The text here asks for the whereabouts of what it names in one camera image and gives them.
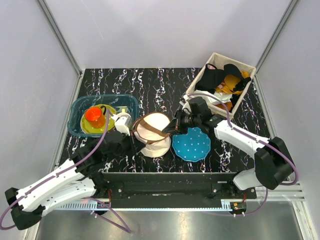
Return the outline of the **cream round laundry bag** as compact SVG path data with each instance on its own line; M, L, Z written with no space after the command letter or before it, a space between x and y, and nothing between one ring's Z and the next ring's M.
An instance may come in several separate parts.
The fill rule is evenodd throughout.
M135 138L145 144L140 152L148 158L159 158L171 147L170 133L162 130L170 123L170 119L162 112L151 112L138 118L132 132Z

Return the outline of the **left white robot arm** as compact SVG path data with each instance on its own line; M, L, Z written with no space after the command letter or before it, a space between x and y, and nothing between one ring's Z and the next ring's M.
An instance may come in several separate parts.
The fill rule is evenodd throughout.
M108 158L135 155L146 146L133 133L111 131L78 149L54 171L27 187L11 187L5 198L18 230L37 224L51 211L79 199L111 198L113 187L102 173Z

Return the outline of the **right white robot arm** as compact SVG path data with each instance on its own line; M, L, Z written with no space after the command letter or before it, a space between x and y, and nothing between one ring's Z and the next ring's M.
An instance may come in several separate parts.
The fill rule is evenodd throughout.
M231 123L228 117L213 114L206 101L191 98L188 108L179 107L174 118L162 130L164 134L185 135L190 128L199 128L210 140L218 139L235 146L254 160L254 167L235 175L227 185L228 195L239 198L245 190L263 186L274 190L297 169L285 142L274 137L255 135Z

